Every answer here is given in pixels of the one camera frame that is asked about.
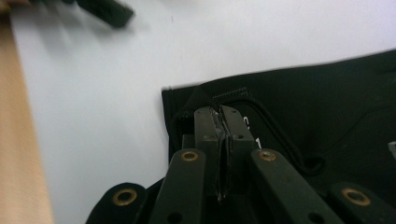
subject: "wooden floor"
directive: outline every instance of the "wooden floor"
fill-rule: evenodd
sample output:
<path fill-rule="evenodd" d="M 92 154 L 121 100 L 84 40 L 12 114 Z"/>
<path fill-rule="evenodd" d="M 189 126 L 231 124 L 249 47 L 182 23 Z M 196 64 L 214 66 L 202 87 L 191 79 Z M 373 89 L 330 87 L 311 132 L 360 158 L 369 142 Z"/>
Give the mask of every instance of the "wooden floor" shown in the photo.
<path fill-rule="evenodd" d="M 53 223 L 8 16 L 0 15 L 0 223 Z"/>

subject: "black garment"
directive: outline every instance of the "black garment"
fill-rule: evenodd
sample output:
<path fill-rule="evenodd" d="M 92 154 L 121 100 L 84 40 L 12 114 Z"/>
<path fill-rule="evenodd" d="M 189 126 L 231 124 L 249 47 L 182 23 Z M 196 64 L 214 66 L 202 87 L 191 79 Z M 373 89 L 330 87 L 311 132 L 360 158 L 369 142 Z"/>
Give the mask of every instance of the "black garment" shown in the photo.
<path fill-rule="evenodd" d="M 169 158 L 193 133 L 193 113 L 234 107 L 261 147 L 282 153 L 321 195 L 359 184 L 396 207 L 396 50 L 163 91 Z"/>

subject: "white surface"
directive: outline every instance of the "white surface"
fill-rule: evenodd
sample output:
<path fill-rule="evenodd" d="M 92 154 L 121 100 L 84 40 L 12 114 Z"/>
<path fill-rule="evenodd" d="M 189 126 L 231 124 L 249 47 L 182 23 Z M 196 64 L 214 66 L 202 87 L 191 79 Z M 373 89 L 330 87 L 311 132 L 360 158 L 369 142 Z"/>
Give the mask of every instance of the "white surface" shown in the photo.
<path fill-rule="evenodd" d="M 130 0 L 113 31 L 77 7 L 12 22 L 57 223 L 114 185 L 164 176 L 161 89 L 396 48 L 396 2 Z"/>

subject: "white tabletop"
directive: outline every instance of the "white tabletop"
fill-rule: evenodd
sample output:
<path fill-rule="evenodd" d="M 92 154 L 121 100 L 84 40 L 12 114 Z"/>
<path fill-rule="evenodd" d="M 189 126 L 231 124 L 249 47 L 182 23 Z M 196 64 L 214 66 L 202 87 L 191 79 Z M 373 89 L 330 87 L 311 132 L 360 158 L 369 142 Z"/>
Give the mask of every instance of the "white tabletop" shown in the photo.
<path fill-rule="evenodd" d="M 136 17 L 119 31 L 61 3 L 12 15 L 56 223 L 165 175 L 163 88 L 396 48 L 394 0 L 126 4 Z"/>

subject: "white tag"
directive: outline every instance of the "white tag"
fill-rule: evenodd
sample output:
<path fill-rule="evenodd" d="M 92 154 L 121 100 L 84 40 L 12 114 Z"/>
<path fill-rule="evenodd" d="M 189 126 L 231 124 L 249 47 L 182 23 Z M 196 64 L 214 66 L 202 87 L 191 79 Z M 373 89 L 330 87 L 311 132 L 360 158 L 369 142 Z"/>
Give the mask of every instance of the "white tag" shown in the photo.
<path fill-rule="evenodd" d="M 389 151 L 393 154 L 393 157 L 396 160 L 396 142 L 388 143 Z"/>

